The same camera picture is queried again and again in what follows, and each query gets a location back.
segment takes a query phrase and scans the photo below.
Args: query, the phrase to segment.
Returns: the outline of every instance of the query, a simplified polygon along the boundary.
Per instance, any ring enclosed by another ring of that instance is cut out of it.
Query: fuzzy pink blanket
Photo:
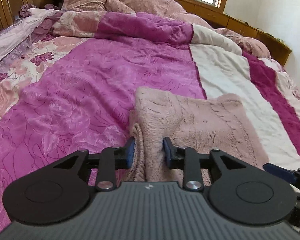
[[[165,136],[174,145],[193,147],[199,153],[218,147],[260,169],[269,161],[240,98],[234,94],[200,100],[139,87],[130,125],[136,148],[133,166],[124,180],[182,183],[182,171],[169,170],[164,163]],[[207,171],[202,174],[208,185]]]

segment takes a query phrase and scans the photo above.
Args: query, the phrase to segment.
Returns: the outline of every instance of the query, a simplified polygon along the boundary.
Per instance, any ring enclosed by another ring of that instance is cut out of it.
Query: white stripe
[[[286,169],[300,168],[300,156],[278,114],[250,82],[247,59],[211,45],[190,44],[190,49],[207,97],[239,95],[270,162]]]
[[[286,98],[289,105],[294,108],[296,111],[297,117],[300,120],[300,101],[297,99],[292,90],[289,88],[288,83],[288,74],[285,72],[276,72],[277,75],[277,88],[281,92],[281,94]]]
[[[223,48],[225,51],[233,52],[236,55],[242,56],[242,50],[231,39],[216,33],[201,25],[193,24],[193,37],[191,43],[208,44]]]

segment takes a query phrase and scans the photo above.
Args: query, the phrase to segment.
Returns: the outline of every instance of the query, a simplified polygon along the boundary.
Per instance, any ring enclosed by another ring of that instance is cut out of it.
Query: metal pivot screw
[[[113,183],[111,181],[103,180],[98,183],[98,188],[101,189],[111,189],[113,187]]]
[[[191,180],[187,182],[186,186],[190,189],[199,189],[201,188],[202,184],[196,180]]]

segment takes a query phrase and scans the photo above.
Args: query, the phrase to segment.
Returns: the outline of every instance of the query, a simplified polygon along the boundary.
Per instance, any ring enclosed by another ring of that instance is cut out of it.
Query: black circular pad
[[[236,189],[237,196],[248,203],[264,203],[273,197],[273,190],[262,182],[245,182]]]
[[[251,169],[228,170],[211,185],[208,198],[227,218],[256,226],[285,219],[297,200],[287,182]]]
[[[90,198],[86,183],[65,169],[35,171],[12,182],[2,201],[11,220],[45,225],[80,212]]]

